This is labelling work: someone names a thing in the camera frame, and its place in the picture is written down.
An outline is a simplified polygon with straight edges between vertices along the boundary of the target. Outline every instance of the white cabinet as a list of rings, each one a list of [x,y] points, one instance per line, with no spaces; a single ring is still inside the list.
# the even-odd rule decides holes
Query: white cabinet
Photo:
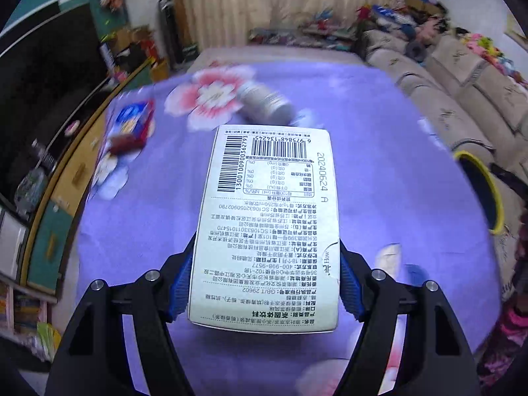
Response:
[[[24,242],[26,228],[0,207],[0,272],[17,279],[18,253]]]

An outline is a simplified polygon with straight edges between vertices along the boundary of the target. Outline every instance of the green drawer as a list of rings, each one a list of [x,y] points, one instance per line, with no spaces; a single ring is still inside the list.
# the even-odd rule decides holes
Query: green drawer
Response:
[[[132,91],[142,86],[150,85],[150,64],[143,68],[136,76],[123,88],[123,91]]]
[[[72,221],[73,218],[56,203],[48,202],[31,252],[28,285],[55,293],[59,266]]]

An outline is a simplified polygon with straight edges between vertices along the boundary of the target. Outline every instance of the snack package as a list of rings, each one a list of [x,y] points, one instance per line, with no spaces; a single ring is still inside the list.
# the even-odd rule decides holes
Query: snack package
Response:
[[[147,143],[149,125],[154,114],[154,103],[143,101],[124,107],[117,115],[109,132],[110,153],[123,154],[143,149]]]

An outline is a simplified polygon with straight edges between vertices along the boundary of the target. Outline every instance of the pink and white flower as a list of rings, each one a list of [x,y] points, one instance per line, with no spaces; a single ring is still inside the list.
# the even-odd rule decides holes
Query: pink and white flower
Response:
[[[189,131],[210,131],[229,122],[242,108],[237,90],[254,77],[245,65],[215,67],[198,71],[193,83],[178,85],[165,100],[165,112],[172,116],[189,115]]]

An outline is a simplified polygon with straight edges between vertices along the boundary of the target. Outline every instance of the yellow rimmed object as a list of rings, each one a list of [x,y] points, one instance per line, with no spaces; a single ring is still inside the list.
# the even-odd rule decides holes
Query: yellow rimmed object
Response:
[[[489,232],[498,235],[504,230],[504,206],[500,192],[493,182],[486,165],[473,154],[464,150],[455,152],[453,157],[466,174],[488,222]]]

